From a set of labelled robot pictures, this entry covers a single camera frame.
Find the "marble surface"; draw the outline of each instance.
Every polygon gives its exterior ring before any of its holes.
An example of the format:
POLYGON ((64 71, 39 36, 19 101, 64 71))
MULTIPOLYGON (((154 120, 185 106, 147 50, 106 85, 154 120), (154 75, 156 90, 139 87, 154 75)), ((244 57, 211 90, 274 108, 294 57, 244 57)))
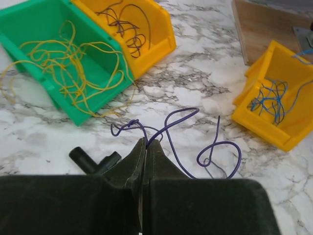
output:
MULTIPOLYGON (((2 0, 0 8, 20 1, 2 0)), ((113 121, 124 124, 138 118, 145 125, 161 128, 171 111, 196 106, 199 114, 170 131, 183 165, 197 177, 208 177, 197 165, 196 156, 212 143, 221 115, 219 140, 234 141, 243 152, 235 178, 254 179, 263 185, 283 235, 313 235, 313 134, 285 153, 230 119, 232 101, 243 88, 247 69, 230 1, 159 0, 159 4, 171 14, 177 49, 138 82, 134 102, 120 110, 122 118, 91 118, 77 127, 65 113, 54 109, 43 88, 27 74, 15 70, 6 74, 5 90, 14 76, 18 98, 13 105, 0 97, 0 175, 82 174, 68 157, 74 147, 81 146, 100 161, 115 150, 126 156, 142 137, 139 130, 113 137, 109 129, 113 121)), ((9 64, 1 50, 0 71, 9 64)), ((110 106, 124 103, 132 89, 110 106)), ((175 162, 166 138, 162 146, 175 162)), ((213 160, 229 174, 237 161, 236 149, 216 147, 213 160)), ((213 166, 209 169, 215 177, 222 176, 213 166)))

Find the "storage bin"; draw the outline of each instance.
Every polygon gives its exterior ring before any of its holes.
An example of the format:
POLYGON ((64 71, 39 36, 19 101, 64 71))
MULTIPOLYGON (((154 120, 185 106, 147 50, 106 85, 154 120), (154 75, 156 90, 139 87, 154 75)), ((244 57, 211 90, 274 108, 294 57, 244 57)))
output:
MULTIPOLYGON (((27 54, 34 45, 27 45, 23 48, 19 48, 19 46, 29 41, 64 41, 59 36, 59 29, 65 21, 70 21, 75 25, 75 45, 79 46, 82 43, 90 42, 105 42, 114 50, 122 51, 120 45, 110 35, 104 32, 69 0, 29 0, 1 10, 0 42, 13 61, 30 61, 31 59, 27 54)), ((70 26, 65 26, 62 31, 62 37, 69 40, 72 36, 72 31, 70 26)), ((101 46, 101 48, 111 50, 106 46, 101 46)), ((65 50, 59 44, 45 44, 40 49, 65 50)), ((99 88, 105 88, 116 65, 116 54, 103 53, 92 47, 88 47, 85 53, 81 64, 84 68, 87 81, 98 85, 99 88)), ((132 84, 132 81, 126 76, 127 65, 124 63, 121 53, 119 54, 118 69, 124 72, 125 78, 116 88, 104 91, 88 100, 88 106, 94 113, 132 84)), ((90 114, 81 112, 72 105, 69 95, 65 97, 60 93, 61 86, 55 82, 51 74, 47 72, 43 73, 40 68, 29 63, 18 64, 17 69, 21 72, 28 71, 40 82, 50 95, 56 108, 62 108, 76 125, 82 124, 91 116, 90 114)), ((67 71, 74 75, 77 73, 75 67, 68 67, 67 71)), ((60 73, 61 71, 56 74, 58 81, 61 79, 60 73)), ((131 79, 134 79, 130 70, 129 74, 131 79)), ((110 86, 117 84, 121 76, 121 73, 117 73, 110 86)), ((65 77, 65 80, 67 84, 72 82, 69 76, 65 77)), ((97 91, 97 89, 87 87, 86 96, 90 96, 97 91)), ((83 102, 79 103, 78 107, 86 110, 86 105, 83 102)))
POLYGON ((246 85, 234 100, 236 109, 231 118, 278 148, 286 152, 291 150, 313 130, 313 83, 308 83, 313 80, 313 66, 301 63, 294 57, 294 52, 272 41, 246 76, 246 85), (262 111, 259 115, 261 106, 251 111, 251 101, 259 95, 263 86, 271 87, 271 79, 288 83, 280 101, 286 114, 278 125, 273 123, 274 116, 270 113, 262 111))
POLYGON ((176 48, 170 15, 153 0, 71 1, 121 45, 135 79, 138 79, 150 67, 176 48), (120 20, 131 22, 138 27, 138 34, 145 35, 146 43, 141 48, 141 55, 138 58, 134 58, 132 56, 133 54, 131 54, 134 49, 127 46, 127 44, 130 45, 128 39, 134 36, 133 30, 128 30, 125 32, 124 37, 121 37, 121 34, 118 33, 118 26, 108 25, 105 15, 106 12, 104 10, 109 6, 112 6, 111 8, 115 11, 117 16, 119 16, 122 11, 120 20))

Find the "wooden board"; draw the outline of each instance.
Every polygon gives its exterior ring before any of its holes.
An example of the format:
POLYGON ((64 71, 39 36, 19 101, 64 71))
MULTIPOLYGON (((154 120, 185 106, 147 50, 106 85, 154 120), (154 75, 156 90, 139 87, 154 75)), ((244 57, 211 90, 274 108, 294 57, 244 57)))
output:
MULTIPOLYGON (((292 27, 309 29, 313 22, 313 18, 245 0, 233 0, 232 8, 246 65, 252 65, 266 51, 271 40, 299 53, 301 49, 292 27)), ((305 58, 313 62, 312 56, 305 58)))

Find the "yellow cord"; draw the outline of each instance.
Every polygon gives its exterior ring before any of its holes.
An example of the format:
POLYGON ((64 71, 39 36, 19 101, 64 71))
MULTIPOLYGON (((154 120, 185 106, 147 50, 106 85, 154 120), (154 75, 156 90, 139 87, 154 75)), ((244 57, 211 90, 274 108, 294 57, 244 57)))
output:
POLYGON ((122 55, 122 58, 124 60, 124 63, 125 63, 125 66, 126 66, 126 76, 127 76, 127 78, 136 87, 135 82, 131 79, 131 77, 129 75, 128 65, 127 65, 127 62, 126 62, 126 59, 125 59, 123 53, 120 52, 120 51, 114 50, 114 48, 112 48, 110 45, 108 45, 108 44, 106 44, 104 42, 82 43, 81 45, 76 46, 73 43, 75 35, 76 35, 76 29, 75 29, 74 24, 72 22, 70 22, 70 21, 65 21, 64 24, 61 26, 61 28, 59 30, 59 36, 64 41, 47 40, 47 41, 33 41, 33 42, 23 43, 20 46, 20 49, 22 49, 26 45, 36 44, 33 47, 33 49, 31 50, 31 52, 27 54, 27 56, 30 57, 31 61, 27 61, 27 60, 16 61, 16 62, 12 63, 10 66, 8 66, 4 70, 4 72, 0 76, 0 89, 1 89, 2 95, 7 100, 11 101, 12 103, 15 103, 16 94, 15 94, 15 92, 12 89, 12 83, 13 83, 14 79, 12 79, 10 81, 10 84, 9 84, 10 90, 11 90, 12 95, 13 95, 13 99, 11 99, 8 95, 6 95, 3 92, 3 89, 2 89, 3 77, 4 77, 4 75, 8 72, 8 70, 12 66, 14 66, 16 64, 19 64, 19 63, 31 63, 31 64, 37 66, 38 68, 40 68, 43 73, 51 74, 54 82, 61 87, 59 89, 59 92, 64 95, 64 98, 69 97, 70 100, 71 100, 71 104, 73 106, 75 106, 78 110, 80 110, 81 112, 83 112, 85 114, 90 114, 90 115, 92 115, 94 117, 104 117, 104 116, 109 115, 109 114, 116 114, 116 115, 120 116, 118 113, 115 112, 115 110, 119 109, 119 108, 126 107, 126 106, 128 106, 131 103, 131 101, 133 100, 134 94, 135 94, 135 89, 133 91, 133 95, 132 95, 131 99, 126 104, 124 104, 122 106, 115 107, 113 109, 110 109, 108 112, 106 112, 106 113, 104 113, 102 115, 96 114, 93 111, 91 111, 89 106, 88 106, 88 102, 87 101, 90 98, 92 98, 92 97, 94 97, 94 96, 96 96, 98 94, 101 94, 101 93, 103 93, 103 92, 105 92, 107 90, 116 88, 117 86, 119 86, 123 82, 125 74, 124 74, 124 72, 122 70, 118 69, 119 63, 120 63, 120 56, 119 55, 122 55), (62 36, 62 29, 64 28, 64 26, 67 23, 70 24, 71 27, 72 27, 72 36, 71 36, 70 40, 68 40, 68 39, 66 39, 65 37, 62 36), (63 50, 52 50, 52 51, 49 51, 49 50, 45 50, 45 49, 40 49, 41 46, 46 45, 46 44, 59 44, 59 45, 65 47, 65 51, 63 51, 63 50), (100 47, 98 47, 97 45, 104 45, 104 46, 108 47, 111 50, 103 50, 100 47), (83 59, 84 55, 86 55, 86 50, 87 50, 88 47, 93 47, 93 48, 95 48, 95 49, 97 49, 97 50, 99 50, 100 52, 103 52, 103 53, 108 53, 108 54, 113 54, 114 53, 114 54, 116 54, 116 65, 115 65, 115 68, 114 68, 114 70, 113 70, 113 72, 112 72, 112 74, 111 74, 111 76, 109 78, 109 81, 108 81, 107 85, 105 86, 105 88, 100 88, 98 84, 94 84, 94 83, 88 81, 86 76, 85 76, 85 72, 84 72, 84 68, 83 68, 83 65, 81 63, 81 60, 83 59), (67 71, 67 68, 69 66, 74 66, 75 67, 76 72, 77 72, 77 78, 76 79, 74 79, 73 74, 70 74, 67 71), (56 70, 55 70, 56 68, 60 69, 60 75, 61 75, 60 79, 61 79, 61 81, 59 81, 57 79, 57 77, 56 77, 56 74, 55 74, 56 73, 56 70), (111 85, 114 77, 118 73, 121 73, 120 80, 115 85, 111 85), (66 83, 66 79, 64 77, 65 74, 68 76, 68 78, 71 81, 70 85, 68 85, 66 83), (90 87, 93 90, 98 90, 98 91, 94 92, 93 94, 91 94, 91 95, 86 97, 86 95, 87 95, 87 87, 90 87), (81 107, 80 104, 82 104, 82 103, 85 105, 86 110, 81 107))

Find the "metal bracket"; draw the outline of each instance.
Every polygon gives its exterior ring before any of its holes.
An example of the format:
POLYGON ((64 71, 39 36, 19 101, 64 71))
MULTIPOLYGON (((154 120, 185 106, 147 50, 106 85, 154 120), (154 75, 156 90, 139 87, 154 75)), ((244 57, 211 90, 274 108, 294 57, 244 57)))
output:
POLYGON ((302 51, 313 49, 313 32, 306 28, 293 27, 298 44, 302 51))

